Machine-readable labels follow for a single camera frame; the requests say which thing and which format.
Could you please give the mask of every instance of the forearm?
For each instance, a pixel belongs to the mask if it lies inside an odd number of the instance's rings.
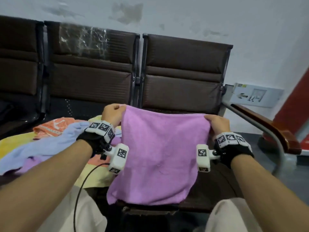
[[[231,167],[263,231],[309,231],[309,207],[251,156],[236,156]]]
[[[36,231],[79,177],[92,149],[78,140],[0,191],[1,231]]]

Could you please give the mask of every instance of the black cable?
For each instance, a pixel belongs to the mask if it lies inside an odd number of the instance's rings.
[[[80,192],[82,192],[82,189],[83,189],[83,185],[85,184],[87,178],[89,177],[89,175],[94,171],[96,170],[98,167],[102,166],[102,165],[109,165],[109,163],[103,163],[103,164],[100,164],[98,166],[96,166],[93,170],[90,171],[90,173],[88,173],[88,175],[86,176],[84,182],[82,183],[81,187],[79,188],[79,192],[77,194],[77,198],[76,198],[76,202],[75,202],[75,207],[74,207],[74,215],[73,215],[73,228],[74,228],[74,232],[76,232],[76,225],[75,225],[75,217],[76,217],[76,209],[77,209],[77,203],[78,203],[78,198],[79,198],[79,195],[80,195]]]

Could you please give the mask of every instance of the wooden armrest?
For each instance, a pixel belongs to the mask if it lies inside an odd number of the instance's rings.
[[[231,107],[272,131],[280,140],[285,153],[299,155],[302,152],[301,146],[295,136],[283,124],[271,121],[239,104],[231,104]]]

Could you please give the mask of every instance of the row of seats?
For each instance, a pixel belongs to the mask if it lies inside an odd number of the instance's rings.
[[[1,16],[0,139],[124,103],[164,113],[220,109],[232,45]]]

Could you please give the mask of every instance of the pink towel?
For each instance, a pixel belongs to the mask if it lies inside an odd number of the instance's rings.
[[[107,192],[107,201],[160,205],[184,200],[197,177],[196,145],[206,144],[210,123],[203,114],[171,115],[127,106],[122,143],[126,166]]]

